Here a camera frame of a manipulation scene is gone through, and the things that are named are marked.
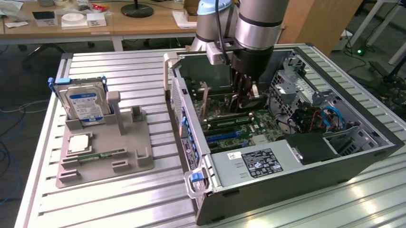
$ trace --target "wooden desk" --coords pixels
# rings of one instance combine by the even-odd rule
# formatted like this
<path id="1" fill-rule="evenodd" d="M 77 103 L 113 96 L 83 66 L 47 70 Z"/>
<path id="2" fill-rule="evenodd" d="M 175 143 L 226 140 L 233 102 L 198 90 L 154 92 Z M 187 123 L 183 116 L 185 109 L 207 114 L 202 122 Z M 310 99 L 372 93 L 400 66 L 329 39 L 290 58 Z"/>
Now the wooden desk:
<path id="1" fill-rule="evenodd" d="M 65 8 L 63 6 L 42 7 L 42 6 L 39 6 L 38 2 L 26 2 L 23 4 L 22 11 L 30 17 L 29 25 L 21 26 L 17 28 L 6 27 L 4 28 L 6 34 L 3 35 L 3 37 L 6 37 L 6 38 L 25 38 L 27 36 L 30 36 L 30 38 L 81 37 L 81 36 L 97 36 L 97 35 L 101 35 L 101 32 L 105 32 L 105 33 L 109 32 L 109 34 L 114 33 L 113 15 L 106 15 L 107 26 L 105 26 L 105 27 L 63 30 L 61 15 L 58 15 L 58 26 L 39 27 L 35 22 L 33 12 L 54 11 L 54 10 L 63 9 L 63 8 Z M 8 23 L 8 22 L 11 22 L 11 20 L 8 18 L 6 18 L 4 23 Z"/>
<path id="2" fill-rule="evenodd" d="M 117 12 L 114 14 L 115 35 L 197 32 L 197 29 L 181 29 L 173 17 L 173 10 L 155 5 L 150 5 L 154 8 L 153 16 L 147 18 L 126 16 L 121 13 L 121 9 L 129 4 L 126 2 L 114 3 L 113 11 Z M 183 6 L 179 3 L 163 2 L 159 5 L 183 10 Z"/>
<path id="3" fill-rule="evenodd" d="M 195 29 L 181 29 L 177 26 L 173 9 L 159 7 L 157 5 L 182 9 L 183 5 L 174 2 L 157 3 L 151 1 L 154 15 L 137 19 L 122 14 L 121 9 L 131 2 L 102 2 L 110 5 L 111 15 L 106 16 L 107 26 L 83 29 L 63 30 L 62 16 L 58 16 L 59 26 L 38 27 L 33 12 L 34 11 L 54 11 L 63 7 L 41 7 L 38 2 L 26 2 L 22 11 L 30 16 L 30 24 L 17 28 L 4 28 L 2 33 L 0 28 L 0 44 L 43 44 L 43 43 L 66 43 L 82 41 L 110 40 L 114 43 L 115 51 L 123 51 L 122 41 L 125 39 L 139 38 L 171 38 L 171 37 L 194 37 Z M 4 19 L 0 25 L 11 22 Z"/>

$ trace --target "paper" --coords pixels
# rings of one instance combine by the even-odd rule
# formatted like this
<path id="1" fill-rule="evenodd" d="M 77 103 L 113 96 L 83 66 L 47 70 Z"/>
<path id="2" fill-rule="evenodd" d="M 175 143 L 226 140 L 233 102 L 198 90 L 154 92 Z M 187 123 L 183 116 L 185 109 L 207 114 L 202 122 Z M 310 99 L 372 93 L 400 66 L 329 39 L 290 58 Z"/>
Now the paper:
<path id="1" fill-rule="evenodd" d="M 177 25 L 178 25 L 179 28 L 183 28 L 183 29 L 197 28 L 198 23 L 197 22 L 189 22 L 189 20 L 186 19 L 183 11 L 182 12 L 173 11 L 173 15 L 174 15 L 174 19 L 175 19 L 175 22 L 177 22 Z"/>
<path id="2" fill-rule="evenodd" d="M 22 9 L 23 7 L 23 3 L 19 2 L 19 1 L 4 1 L 4 0 L 0 0 L 2 3 L 11 3 L 17 6 L 17 8 L 19 8 L 19 10 Z"/>
<path id="3" fill-rule="evenodd" d="M 23 21 L 23 22 L 17 22 L 17 23 L 6 23 L 6 26 L 7 26 L 8 28 L 21 27 L 21 26 L 23 26 L 23 25 L 29 25 L 29 23 L 27 23 L 26 21 Z"/>

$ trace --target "aluminum extrusion table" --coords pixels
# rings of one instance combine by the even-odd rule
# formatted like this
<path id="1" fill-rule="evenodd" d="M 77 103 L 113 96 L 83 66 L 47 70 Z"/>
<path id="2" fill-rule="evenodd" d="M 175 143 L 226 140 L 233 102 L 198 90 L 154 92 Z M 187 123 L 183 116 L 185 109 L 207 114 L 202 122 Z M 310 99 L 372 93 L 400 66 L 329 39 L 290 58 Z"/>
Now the aluminum extrusion table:
<path id="1" fill-rule="evenodd" d="M 406 123 L 314 48 L 298 45 L 325 71 L 406 141 Z M 163 54 L 182 49 L 74 54 L 58 77 L 105 74 L 122 92 L 121 107 L 147 111 L 155 168 L 65 189 L 55 187 L 66 112 L 51 97 L 17 227 L 195 228 L 174 134 L 165 105 Z M 306 76 L 322 89 L 321 79 Z M 406 147 L 349 182 L 203 227 L 388 227 L 406 224 Z"/>

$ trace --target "power supply label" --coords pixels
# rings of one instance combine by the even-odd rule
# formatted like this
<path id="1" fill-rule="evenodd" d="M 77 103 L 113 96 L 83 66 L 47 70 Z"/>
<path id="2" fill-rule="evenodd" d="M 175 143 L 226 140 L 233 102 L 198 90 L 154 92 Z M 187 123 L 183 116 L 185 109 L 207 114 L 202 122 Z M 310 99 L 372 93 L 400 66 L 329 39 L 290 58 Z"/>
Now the power supply label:
<path id="1" fill-rule="evenodd" d="M 242 154 L 242 158 L 254 178 L 284 171 L 272 149 Z"/>

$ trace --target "hard drive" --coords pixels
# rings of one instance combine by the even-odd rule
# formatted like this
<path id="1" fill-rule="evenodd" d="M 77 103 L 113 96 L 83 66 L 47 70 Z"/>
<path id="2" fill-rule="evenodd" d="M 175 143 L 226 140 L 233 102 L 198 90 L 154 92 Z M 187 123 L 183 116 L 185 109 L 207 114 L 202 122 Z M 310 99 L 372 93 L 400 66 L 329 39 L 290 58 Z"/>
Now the hard drive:
<path id="1" fill-rule="evenodd" d="M 61 78 L 49 85 L 63 103 L 70 120 L 79 119 L 83 126 L 105 123 L 105 115 L 113 113 L 107 103 L 106 78 L 70 79 Z"/>

